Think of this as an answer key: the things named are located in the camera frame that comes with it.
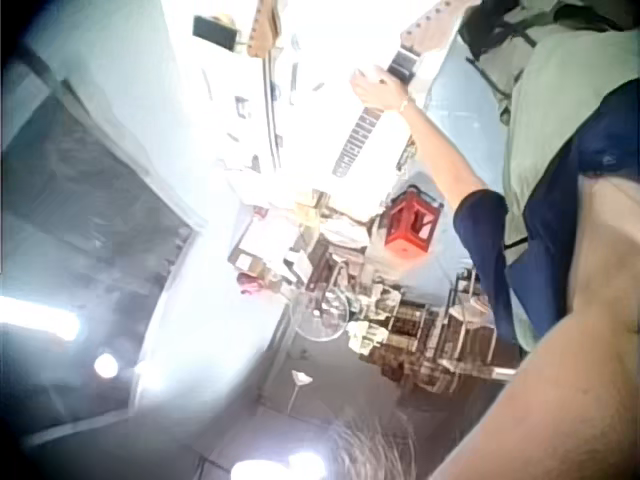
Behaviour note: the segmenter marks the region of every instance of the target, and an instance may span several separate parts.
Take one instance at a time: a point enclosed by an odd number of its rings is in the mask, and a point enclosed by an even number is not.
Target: guitar fretboard
[[[405,85],[408,85],[413,79],[413,69],[417,61],[417,55],[402,47],[398,50],[395,57],[393,57],[387,71]],[[336,177],[342,178],[349,173],[349,170],[360,155],[371,132],[373,132],[373,129],[378,124],[382,113],[382,110],[375,108],[364,108],[362,110],[360,117],[351,129],[351,133],[349,133],[347,141],[342,147],[338,160],[336,160],[333,166],[333,174]]]

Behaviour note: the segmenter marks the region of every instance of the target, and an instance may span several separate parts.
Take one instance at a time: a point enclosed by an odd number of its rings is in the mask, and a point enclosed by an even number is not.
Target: light fixture
[[[291,376],[293,377],[293,382],[296,384],[296,386],[293,388],[293,393],[291,394],[291,399],[289,400],[289,405],[287,406],[287,414],[291,413],[293,402],[296,401],[296,397],[298,396],[298,390],[300,390],[300,387],[304,387],[305,385],[309,385],[311,382],[313,382],[313,378],[311,378],[306,373],[298,372],[297,370],[291,370]]]
[[[246,460],[231,469],[231,480],[293,480],[287,467],[269,460]]]
[[[289,457],[289,471],[296,480],[322,480],[327,469],[322,459],[311,452],[300,452]]]
[[[71,341],[80,330],[78,317],[67,310],[0,296],[0,323],[53,333]]]
[[[103,353],[93,363],[96,373],[102,378],[113,378],[118,374],[118,362],[110,353]]]

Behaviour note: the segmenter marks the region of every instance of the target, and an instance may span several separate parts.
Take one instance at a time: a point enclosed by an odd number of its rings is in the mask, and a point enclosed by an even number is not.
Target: sleeve
[[[502,195],[492,190],[477,190],[460,202],[453,226],[480,276],[498,335],[516,343],[503,249],[506,216],[507,203]]]

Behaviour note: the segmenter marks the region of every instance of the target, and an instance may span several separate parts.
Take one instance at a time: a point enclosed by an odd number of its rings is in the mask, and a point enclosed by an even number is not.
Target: skin
[[[378,75],[357,72],[354,92],[367,106],[398,111],[406,87],[382,69]],[[452,208],[486,188],[412,102],[402,116]],[[588,180],[581,195],[571,313],[433,479],[613,479],[637,469],[640,187]]]

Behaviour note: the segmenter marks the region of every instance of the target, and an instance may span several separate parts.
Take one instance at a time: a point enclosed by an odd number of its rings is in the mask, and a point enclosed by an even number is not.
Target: navy blue shirt
[[[489,297],[501,338],[515,342],[509,288],[541,338],[567,314],[567,284],[578,219],[578,175],[638,181],[640,81],[609,93],[550,163],[524,210],[527,250],[506,266],[507,204],[491,190],[465,197],[453,225]]]

